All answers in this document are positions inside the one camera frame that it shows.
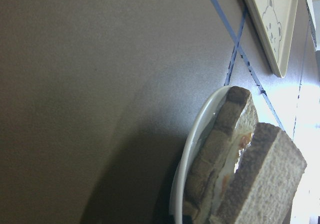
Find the white round plate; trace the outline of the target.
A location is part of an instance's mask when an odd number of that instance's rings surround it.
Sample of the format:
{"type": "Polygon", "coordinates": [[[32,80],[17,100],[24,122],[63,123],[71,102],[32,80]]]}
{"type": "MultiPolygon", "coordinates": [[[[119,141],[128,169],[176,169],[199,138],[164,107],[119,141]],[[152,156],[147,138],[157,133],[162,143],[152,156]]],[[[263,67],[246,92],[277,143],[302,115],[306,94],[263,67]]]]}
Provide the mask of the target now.
{"type": "Polygon", "coordinates": [[[171,186],[168,207],[168,223],[170,224],[183,223],[183,199],[189,169],[201,146],[211,132],[217,113],[224,104],[230,88],[230,86],[223,86],[215,91],[203,104],[195,118],[186,139],[182,156],[176,168],[171,186]]]}

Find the brown bread slice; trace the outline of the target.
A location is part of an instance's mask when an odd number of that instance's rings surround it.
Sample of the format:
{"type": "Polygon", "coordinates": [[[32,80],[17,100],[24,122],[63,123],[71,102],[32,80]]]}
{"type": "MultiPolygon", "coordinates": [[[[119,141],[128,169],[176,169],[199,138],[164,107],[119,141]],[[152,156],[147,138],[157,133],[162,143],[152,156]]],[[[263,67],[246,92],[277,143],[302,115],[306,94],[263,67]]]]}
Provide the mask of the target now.
{"type": "Polygon", "coordinates": [[[285,131],[257,123],[251,145],[208,223],[283,223],[306,167],[300,149],[285,131]]]}

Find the bread slice under egg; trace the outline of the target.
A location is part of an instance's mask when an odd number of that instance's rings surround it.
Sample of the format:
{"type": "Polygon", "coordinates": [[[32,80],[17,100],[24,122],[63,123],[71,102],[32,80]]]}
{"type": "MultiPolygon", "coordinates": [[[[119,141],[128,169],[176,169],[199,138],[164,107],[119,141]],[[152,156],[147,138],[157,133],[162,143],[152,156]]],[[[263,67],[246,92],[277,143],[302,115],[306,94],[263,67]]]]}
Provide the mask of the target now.
{"type": "Polygon", "coordinates": [[[249,90],[232,86],[211,132],[188,172],[182,214],[193,224],[206,224],[220,206],[213,204],[215,183],[232,142],[240,134],[254,132],[258,115],[249,90]]]}

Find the fried egg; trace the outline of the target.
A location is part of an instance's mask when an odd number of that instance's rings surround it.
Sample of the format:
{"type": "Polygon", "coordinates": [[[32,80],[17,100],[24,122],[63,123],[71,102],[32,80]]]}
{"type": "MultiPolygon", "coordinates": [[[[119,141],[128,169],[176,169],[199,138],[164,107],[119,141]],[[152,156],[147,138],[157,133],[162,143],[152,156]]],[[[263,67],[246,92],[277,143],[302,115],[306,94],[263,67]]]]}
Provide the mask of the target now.
{"type": "Polygon", "coordinates": [[[226,160],[221,171],[219,172],[214,186],[212,204],[214,204],[216,207],[221,203],[230,182],[234,178],[236,170],[240,165],[242,154],[245,152],[247,147],[251,145],[252,137],[252,132],[240,134],[231,143],[231,148],[227,153],[226,160]]]}

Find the cream bear serving tray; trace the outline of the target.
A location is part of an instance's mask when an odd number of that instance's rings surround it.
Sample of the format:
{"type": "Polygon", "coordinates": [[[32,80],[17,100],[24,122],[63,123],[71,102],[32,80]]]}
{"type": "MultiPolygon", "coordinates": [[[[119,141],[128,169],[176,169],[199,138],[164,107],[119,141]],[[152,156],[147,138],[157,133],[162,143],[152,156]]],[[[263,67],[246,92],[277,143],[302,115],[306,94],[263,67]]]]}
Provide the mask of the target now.
{"type": "Polygon", "coordinates": [[[298,0],[245,0],[273,74],[287,74],[298,0]]]}

